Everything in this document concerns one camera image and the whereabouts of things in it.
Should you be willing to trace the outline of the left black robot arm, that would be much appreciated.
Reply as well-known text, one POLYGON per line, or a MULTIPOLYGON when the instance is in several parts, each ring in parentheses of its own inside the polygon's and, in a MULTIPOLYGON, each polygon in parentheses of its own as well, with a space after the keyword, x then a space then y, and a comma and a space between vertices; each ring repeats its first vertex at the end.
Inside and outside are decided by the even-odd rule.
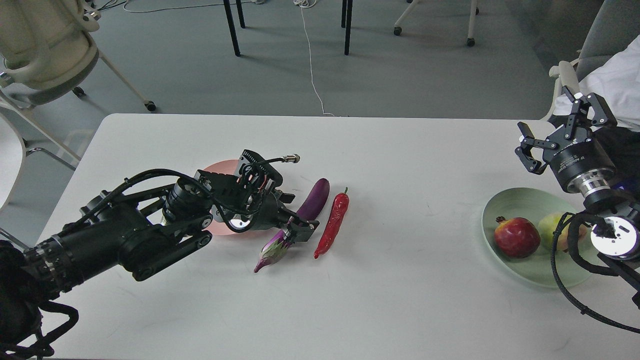
POLYGON ((298 210, 279 189, 274 163, 244 150, 233 173, 198 170, 192 177, 156 168, 126 178, 81 209, 77 221, 34 247, 1 236, 1 358, 41 359, 78 323, 78 310, 56 303, 61 293, 120 265, 144 281, 210 243, 212 223, 233 234, 279 228, 268 249, 305 242, 329 198, 321 178, 298 210))

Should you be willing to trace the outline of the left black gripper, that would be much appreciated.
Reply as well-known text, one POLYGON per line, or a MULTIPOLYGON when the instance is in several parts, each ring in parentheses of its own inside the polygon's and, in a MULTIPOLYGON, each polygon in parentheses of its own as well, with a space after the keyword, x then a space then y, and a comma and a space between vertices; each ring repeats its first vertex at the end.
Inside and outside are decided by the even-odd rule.
POLYGON ((268 194, 258 212, 249 221, 249 231, 262 231, 281 228, 284 224, 284 242, 294 244, 308 242, 317 230, 320 222, 302 218, 291 218, 291 211, 286 207, 294 201, 295 194, 283 192, 278 187, 274 194, 268 194))

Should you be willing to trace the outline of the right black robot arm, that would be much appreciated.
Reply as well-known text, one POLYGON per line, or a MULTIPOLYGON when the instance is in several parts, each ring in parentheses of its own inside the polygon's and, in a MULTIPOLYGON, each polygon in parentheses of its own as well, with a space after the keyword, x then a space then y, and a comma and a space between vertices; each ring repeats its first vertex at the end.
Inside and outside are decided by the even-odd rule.
POLYGON ((567 252, 592 274, 620 277, 639 289, 639 132, 617 125, 605 99, 564 85, 570 114, 554 122, 555 131, 537 139, 519 122, 515 154, 526 170, 542 174, 550 167, 562 190, 583 196, 584 210, 561 216, 551 237, 551 271, 558 289, 580 312, 608 326, 638 333, 636 327, 605 317, 580 302, 558 275, 555 252, 567 230, 567 252))

